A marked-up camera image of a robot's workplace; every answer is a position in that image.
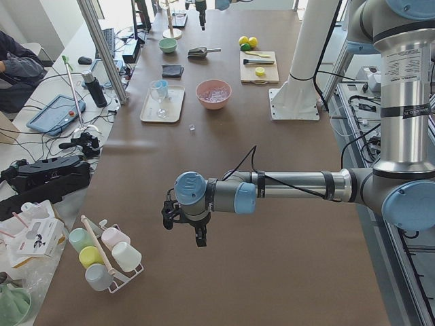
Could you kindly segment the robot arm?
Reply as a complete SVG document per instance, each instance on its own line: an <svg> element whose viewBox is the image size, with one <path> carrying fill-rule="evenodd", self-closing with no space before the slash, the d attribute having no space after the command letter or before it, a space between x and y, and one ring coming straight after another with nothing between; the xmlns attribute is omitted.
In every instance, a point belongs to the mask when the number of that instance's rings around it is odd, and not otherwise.
<svg viewBox="0 0 435 326"><path fill-rule="evenodd" d="M434 165L428 160L433 1L352 1L346 47L381 55L381 156L370 168L336 173L243 172L223 179L180 174L162 208L166 229L187 223L199 247L207 244L214 211L254 212L259 198L320 198L367 206L403 230L434 226Z"/></svg>
<svg viewBox="0 0 435 326"><path fill-rule="evenodd" d="M242 2L242 0L215 0L215 7L220 10L227 10L231 4ZM195 8L199 15L201 30L205 30L207 2L205 0L194 0Z"/></svg>

